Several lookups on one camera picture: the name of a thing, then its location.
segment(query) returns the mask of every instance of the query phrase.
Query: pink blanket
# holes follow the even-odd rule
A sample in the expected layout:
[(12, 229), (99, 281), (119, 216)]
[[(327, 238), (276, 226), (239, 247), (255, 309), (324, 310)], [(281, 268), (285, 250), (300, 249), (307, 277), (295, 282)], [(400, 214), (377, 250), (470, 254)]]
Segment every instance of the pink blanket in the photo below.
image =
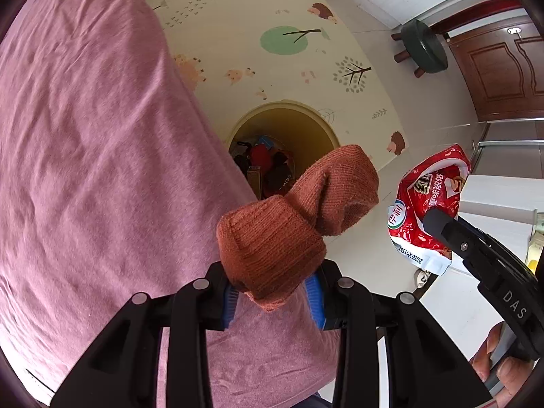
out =
[[(0, 115), (0, 345), (56, 389), (133, 293), (202, 276), (220, 216), (255, 197), (144, 0), (28, 0)], [(334, 377), (337, 340), (301, 288), (269, 314), (241, 297), (209, 334), (214, 406), (294, 405)]]

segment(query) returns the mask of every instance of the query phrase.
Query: green stool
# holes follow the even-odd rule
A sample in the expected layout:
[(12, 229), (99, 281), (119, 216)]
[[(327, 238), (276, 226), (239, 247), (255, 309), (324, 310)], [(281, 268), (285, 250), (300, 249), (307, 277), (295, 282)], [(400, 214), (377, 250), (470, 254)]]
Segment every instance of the green stool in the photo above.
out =
[(391, 35), (395, 41), (402, 40), (406, 48), (395, 55), (400, 63), (410, 57), (419, 66), (414, 72), (420, 78), (426, 73), (438, 73), (448, 68), (448, 56), (438, 37), (431, 28), (419, 20), (406, 23), (399, 34)]

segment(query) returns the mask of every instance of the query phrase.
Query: red cloth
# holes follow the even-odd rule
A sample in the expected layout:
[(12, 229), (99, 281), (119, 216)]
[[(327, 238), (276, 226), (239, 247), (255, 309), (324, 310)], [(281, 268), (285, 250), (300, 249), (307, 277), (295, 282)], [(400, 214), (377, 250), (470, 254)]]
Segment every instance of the red cloth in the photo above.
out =
[(260, 174), (266, 175), (273, 166), (272, 156), (264, 144), (257, 144), (249, 151), (252, 166), (260, 167)]
[(227, 213), (217, 226), (231, 283), (272, 311), (325, 258), (322, 236), (336, 236), (378, 203), (378, 176), (359, 146), (340, 147), (312, 165), (285, 197)]

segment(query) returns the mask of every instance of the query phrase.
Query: snack wrapper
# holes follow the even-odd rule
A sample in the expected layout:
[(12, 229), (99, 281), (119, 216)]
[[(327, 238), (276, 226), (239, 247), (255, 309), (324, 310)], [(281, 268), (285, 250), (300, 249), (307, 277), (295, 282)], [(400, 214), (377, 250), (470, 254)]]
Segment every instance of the snack wrapper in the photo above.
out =
[(452, 263), (452, 251), (427, 234), (422, 221), (433, 207), (457, 218), (469, 172), (470, 162), (455, 144), (427, 158), (399, 184), (395, 204), (389, 207), (389, 235), (396, 249), (422, 270), (442, 276)]

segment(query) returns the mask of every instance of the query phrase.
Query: human hand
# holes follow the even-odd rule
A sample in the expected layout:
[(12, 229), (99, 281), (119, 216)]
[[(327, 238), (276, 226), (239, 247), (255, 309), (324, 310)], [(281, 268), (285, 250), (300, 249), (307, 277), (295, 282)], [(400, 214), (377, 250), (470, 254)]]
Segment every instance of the human hand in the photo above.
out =
[[(499, 343), (502, 324), (503, 322), (491, 328), (488, 338), (470, 360), (472, 367), (483, 382), (489, 377), (491, 369), (490, 357)], [(495, 396), (499, 408), (506, 406), (520, 390), (530, 376), (533, 365), (533, 362), (523, 362), (515, 357), (508, 357), (502, 361), (497, 370), (497, 377), (503, 383), (504, 388)]]

